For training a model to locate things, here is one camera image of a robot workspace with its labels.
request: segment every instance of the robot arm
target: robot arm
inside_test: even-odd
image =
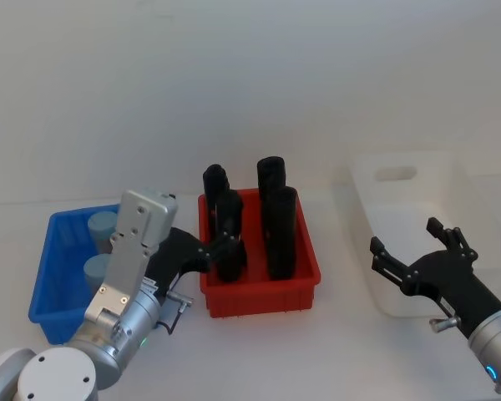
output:
[[[468,339],[468,345],[501,393],[501,301],[473,274],[478,254],[469,247],[459,228],[443,229],[434,217],[427,231],[447,248],[421,257],[406,266],[372,238],[372,269],[396,284],[407,296],[435,301],[446,319],[430,321],[434,332],[451,327]]]
[[[174,291],[186,272],[207,272],[234,251],[227,232],[203,244],[172,227],[177,205],[151,190],[123,194],[104,283],[66,347],[0,357],[0,401],[96,401],[115,384],[153,328],[169,334],[193,300]],[[165,300],[180,304],[172,325],[160,321]]]

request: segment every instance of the blue led light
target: blue led light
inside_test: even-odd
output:
[[[486,371],[488,372],[488,374],[490,375],[490,377],[494,382],[498,379],[498,374],[495,373],[495,369],[492,368],[490,365],[486,367]]]

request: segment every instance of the blue plastic basket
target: blue plastic basket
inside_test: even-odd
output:
[[[71,339],[91,302],[84,263],[97,251],[87,222],[99,211],[118,212],[119,205],[61,211],[48,222],[28,317],[41,325],[51,344]]]

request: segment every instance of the red plastic bin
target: red plastic bin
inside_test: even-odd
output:
[[[247,267],[237,282],[224,283],[215,269],[200,275],[200,290],[212,317],[253,315],[310,309],[314,287],[321,280],[299,198],[296,200],[296,271],[291,280],[272,281],[267,272],[261,234],[261,202],[257,189],[238,190],[243,198],[241,235],[247,250]],[[199,197],[200,239],[210,241],[205,196]]]

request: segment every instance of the white plastic bin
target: white plastic bin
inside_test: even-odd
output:
[[[491,216],[462,166],[445,152],[359,155],[351,166],[358,205],[351,231],[373,300],[394,317],[442,315],[424,297],[406,297],[371,269],[369,243],[378,236],[407,265],[443,249],[427,231],[429,217],[462,229],[478,252],[477,277],[501,299],[501,225]]]

